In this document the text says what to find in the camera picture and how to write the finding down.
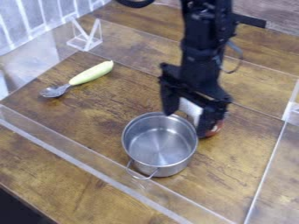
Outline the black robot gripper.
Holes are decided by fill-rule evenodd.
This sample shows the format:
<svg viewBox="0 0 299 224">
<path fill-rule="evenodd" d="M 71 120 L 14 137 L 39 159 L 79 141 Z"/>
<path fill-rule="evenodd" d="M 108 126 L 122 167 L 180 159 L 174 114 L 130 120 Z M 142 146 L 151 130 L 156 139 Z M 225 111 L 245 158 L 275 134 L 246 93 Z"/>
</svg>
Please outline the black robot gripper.
<svg viewBox="0 0 299 224">
<path fill-rule="evenodd" d="M 219 77 L 226 44 L 237 30 L 233 0 L 182 0 L 182 18 L 182 64 L 160 64 L 160 96 L 167 116 L 179 109 L 180 94 L 205 94 L 218 102 L 231 103 Z"/>
</svg>

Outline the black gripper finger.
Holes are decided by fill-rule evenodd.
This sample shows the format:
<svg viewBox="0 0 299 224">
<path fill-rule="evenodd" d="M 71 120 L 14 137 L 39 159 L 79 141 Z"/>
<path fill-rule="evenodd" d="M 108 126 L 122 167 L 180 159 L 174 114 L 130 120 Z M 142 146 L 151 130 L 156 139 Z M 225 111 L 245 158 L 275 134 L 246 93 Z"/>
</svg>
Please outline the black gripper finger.
<svg viewBox="0 0 299 224">
<path fill-rule="evenodd" d="M 223 127 L 226 117 L 226 110 L 206 107 L 201 114 L 201 120 L 197 127 L 197 134 L 199 138 L 215 136 Z"/>
</svg>

